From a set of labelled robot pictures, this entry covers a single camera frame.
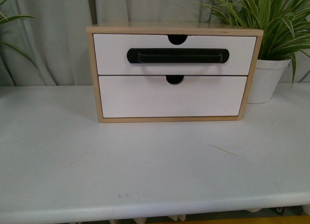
green leaf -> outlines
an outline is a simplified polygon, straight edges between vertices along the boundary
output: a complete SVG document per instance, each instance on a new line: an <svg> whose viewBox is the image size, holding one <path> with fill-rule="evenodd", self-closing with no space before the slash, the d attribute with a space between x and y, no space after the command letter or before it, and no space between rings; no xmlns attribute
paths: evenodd
<svg viewBox="0 0 310 224"><path fill-rule="evenodd" d="M0 41L0 44L3 44L3 45L6 45L6 46L10 47L10 48L13 49L14 51L18 52L18 53L21 54L23 57L25 57L27 60L29 60L30 63L32 63L35 67L37 66L37 65L32 61L32 59L31 59L29 56L27 56L25 53L23 53L22 51L20 51L18 48L14 47L14 46L12 46L12 45L10 45L10 44L8 44L8 43L5 43L5 42L3 42L3 41Z"/></svg>
<svg viewBox="0 0 310 224"><path fill-rule="evenodd" d="M258 20L257 16L254 14L254 12L251 9L249 9L249 8L247 8L245 6L242 6L241 4L238 4L238 3L228 3L228 4L222 4L222 5L219 5L219 6L220 7L221 6L232 6L232 7L234 7L234 6L241 6L241 7L243 7L243 9L244 9L244 19L248 20L249 22L252 21L253 23L256 23L257 24L256 28L261 29L261 25L259 23L259 20ZM252 24L248 23L247 27L253 28L254 26Z"/></svg>
<svg viewBox="0 0 310 224"><path fill-rule="evenodd" d="M271 20L279 17L283 13L283 0L271 0L270 16Z"/></svg>
<svg viewBox="0 0 310 224"><path fill-rule="evenodd" d="M308 54L308 52L306 52L305 50L300 50L300 52L304 53L306 56L310 58L310 54Z"/></svg>
<svg viewBox="0 0 310 224"><path fill-rule="evenodd" d="M0 20L2 20L3 18L6 19L6 16L0 11L0 15L2 16L2 18Z"/></svg>
<svg viewBox="0 0 310 224"><path fill-rule="evenodd" d="M310 0L299 0L298 3L292 8L292 11L295 12L301 8L306 8L306 6L309 6L309 1Z"/></svg>
<svg viewBox="0 0 310 224"><path fill-rule="evenodd" d="M303 9L300 12L295 13L295 21L299 21L301 19L306 18L308 15L310 15L310 8Z"/></svg>
<svg viewBox="0 0 310 224"><path fill-rule="evenodd" d="M0 6L3 4L3 3L5 3L7 0L3 0L3 1L1 1L0 2Z"/></svg>
<svg viewBox="0 0 310 224"><path fill-rule="evenodd" d="M293 25L295 31L300 32L302 30L310 30L310 22L300 22Z"/></svg>
<svg viewBox="0 0 310 224"><path fill-rule="evenodd" d="M220 4L226 4L225 0L216 0L216 1L219 2ZM247 25L245 24L242 17L239 15L239 13L233 7L227 6L226 8L230 12L230 14L236 19L239 26L247 27Z"/></svg>
<svg viewBox="0 0 310 224"><path fill-rule="evenodd" d="M309 2L309 0L292 0L291 1L291 11L299 8L301 6L304 6L304 3L307 3L307 1Z"/></svg>
<svg viewBox="0 0 310 224"><path fill-rule="evenodd" d="M297 45L288 46L281 50L271 51L269 54L270 58L268 60L282 60L282 59L285 59L286 56L289 54L300 51L301 49L309 49L309 48L310 48L310 44L303 44L303 45L297 44Z"/></svg>
<svg viewBox="0 0 310 224"><path fill-rule="evenodd" d="M12 22L14 20L20 19L20 18L35 18L34 16L31 15L15 15L7 18L3 18L0 20L0 25L8 22Z"/></svg>
<svg viewBox="0 0 310 224"><path fill-rule="evenodd" d="M294 38L294 39L287 40L285 42L281 42L281 44L279 44L274 50L290 47L292 45L297 45L297 44L301 44L301 45L307 44L307 42L309 42L309 39L310 39L309 34L302 35L298 38Z"/></svg>
<svg viewBox="0 0 310 224"><path fill-rule="evenodd" d="M258 11L258 7L255 4L255 2L253 0L245 0L245 1L248 3L250 10L253 13L253 15L256 17L256 19L258 19L259 11Z"/></svg>
<svg viewBox="0 0 310 224"><path fill-rule="evenodd" d="M220 18L223 19L223 21L225 22L228 22L229 23L229 19L225 16L225 14L223 12L221 12L220 10L218 10L218 7L217 6L214 6L214 5L207 5L207 4L201 4L202 6L204 7L207 7L209 9L211 9L212 11L214 11L217 16L219 16Z"/></svg>
<svg viewBox="0 0 310 224"><path fill-rule="evenodd" d="M270 0L259 0L258 2L259 8L259 22L262 26L263 30L266 30L269 23L270 17Z"/></svg>
<svg viewBox="0 0 310 224"><path fill-rule="evenodd" d="M287 13L290 13L291 12L291 9L293 7L293 3L295 2L295 0L286 0L285 1L285 9L283 9L284 11L284 14L287 14Z"/></svg>
<svg viewBox="0 0 310 224"><path fill-rule="evenodd" d="M282 20L283 20L283 22L286 24L286 26L288 27L288 29L290 30L290 32L291 32L293 38L295 38L294 28L293 28L293 25L292 25L291 20L288 19L288 18L285 18L285 17L283 17Z"/></svg>
<svg viewBox="0 0 310 224"><path fill-rule="evenodd" d="M293 76L292 76L292 85L293 85L294 80L295 80L295 74L296 74L296 54L292 53L291 58L292 58L292 69L293 69Z"/></svg>

drawer front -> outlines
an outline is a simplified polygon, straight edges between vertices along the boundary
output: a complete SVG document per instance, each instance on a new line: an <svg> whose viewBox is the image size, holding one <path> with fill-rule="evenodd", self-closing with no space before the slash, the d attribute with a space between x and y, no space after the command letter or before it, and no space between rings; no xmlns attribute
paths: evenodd
<svg viewBox="0 0 310 224"><path fill-rule="evenodd" d="M104 118L237 116L246 76L99 76Z"/></svg>
<svg viewBox="0 0 310 224"><path fill-rule="evenodd" d="M184 43L173 45L167 35L94 34L99 75L247 75L256 37L188 36ZM224 48L229 51L226 63L130 63L131 48Z"/></svg>

white curtain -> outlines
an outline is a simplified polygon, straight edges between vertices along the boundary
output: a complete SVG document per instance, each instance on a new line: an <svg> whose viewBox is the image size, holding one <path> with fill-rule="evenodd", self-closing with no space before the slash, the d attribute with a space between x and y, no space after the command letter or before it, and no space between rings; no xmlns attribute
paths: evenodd
<svg viewBox="0 0 310 224"><path fill-rule="evenodd" d="M219 22L210 10L195 3L210 0L96 0L98 23L111 20ZM3 41L26 52L30 62L0 46L0 86L91 85L85 28L92 24L88 0L8 0L1 7L7 15L37 17L5 25ZM296 80L309 70L309 60L298 56ZM288 69L281 79L290 82ZM310 82L310 76L304 79Z"/></svg>

spider plant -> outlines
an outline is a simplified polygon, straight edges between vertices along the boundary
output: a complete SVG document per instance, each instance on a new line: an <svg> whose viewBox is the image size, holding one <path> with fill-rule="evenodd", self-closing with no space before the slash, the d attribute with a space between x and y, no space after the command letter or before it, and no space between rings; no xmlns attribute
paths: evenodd
<svg viewBox="0 0 310 224"><path fill-rule="evenodd" d="M224 23L264 30L259 60L292 59L294 82L296 52L310 48L310 0L213 0L210 8Z"/></svg>
<svg viewBox="0 0 310 224"><path fill-rule="evenodd" d="M0 1L0 6L2 6L7 0L2 0ZM30 15L14 15L14 16L9 16L7 17L4 13L2 13L0 11L0 28L1 26L3 25L6 25L14 20L17 20L17 19L20 19L20 18L35 18L34 16L30 16ZM36 64L33 62L33 60L24 52L22 52L21 50L19 50L17 47L7 43L7 42L4 42L0 39L0 45L4 45L6 47L9 47L11 48L12 50L18 52L20 55L22 55L23 57L25 57L28 61L30 61L35 67L36 67ZM12 74L10 71L8 71L13 83L16 85L13 77L12 77Z"/></svg>

wooden frame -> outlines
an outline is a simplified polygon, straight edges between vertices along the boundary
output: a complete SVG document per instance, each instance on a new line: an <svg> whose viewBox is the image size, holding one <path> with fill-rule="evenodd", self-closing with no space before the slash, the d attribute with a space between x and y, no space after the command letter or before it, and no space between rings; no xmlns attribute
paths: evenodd
<svg viewBox="0 0 310 224"><path fill-rule="evenodd" d="M165 22L106 22L86 28L90 65L95 93L98 121L105 122L170 122L170 121L220 121L241 120L246 108L248 94L254 75L263 31L246 29L236 26L210 23L165 23ZM211 117L156 117L156 118L105 118L103 115L96 55L93 34L186 34L186 35L215 35L215 36L254 36L256 43L252 55L247 82L240 105L238 116L211 116Z"/></svg>

